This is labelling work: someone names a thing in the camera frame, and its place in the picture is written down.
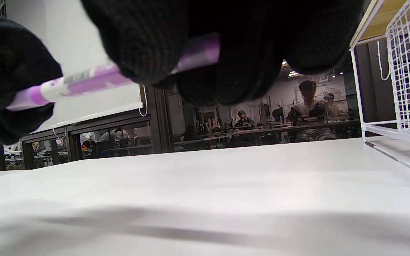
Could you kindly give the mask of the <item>person's right hand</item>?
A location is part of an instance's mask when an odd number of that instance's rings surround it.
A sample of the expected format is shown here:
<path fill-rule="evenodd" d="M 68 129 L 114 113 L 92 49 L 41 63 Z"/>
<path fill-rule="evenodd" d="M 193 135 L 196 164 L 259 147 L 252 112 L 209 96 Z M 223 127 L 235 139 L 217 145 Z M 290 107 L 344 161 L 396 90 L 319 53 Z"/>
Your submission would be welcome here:
<path fill-rule="evenodd" d="M 285 60 L 314 75 L 345 58 L 363 0 L 83 0 L 121 73 L 195 106 L 265 95 Z M 172 75 L 191 38 L 217 33 L 215 65 Z"/>

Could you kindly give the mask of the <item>person's left hand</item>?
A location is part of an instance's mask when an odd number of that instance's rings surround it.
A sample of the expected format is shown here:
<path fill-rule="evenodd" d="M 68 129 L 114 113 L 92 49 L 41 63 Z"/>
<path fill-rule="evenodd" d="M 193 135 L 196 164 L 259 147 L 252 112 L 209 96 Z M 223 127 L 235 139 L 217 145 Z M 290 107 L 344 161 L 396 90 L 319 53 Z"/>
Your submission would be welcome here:
<path fill-rule="evenodd" d="M 7 107 L 19 91 L 63 76 L 42 41 L 22 25 L 0 16 L 0 142 L 12 145 L 37 130 L 54 104 L 12 112 Z"/>

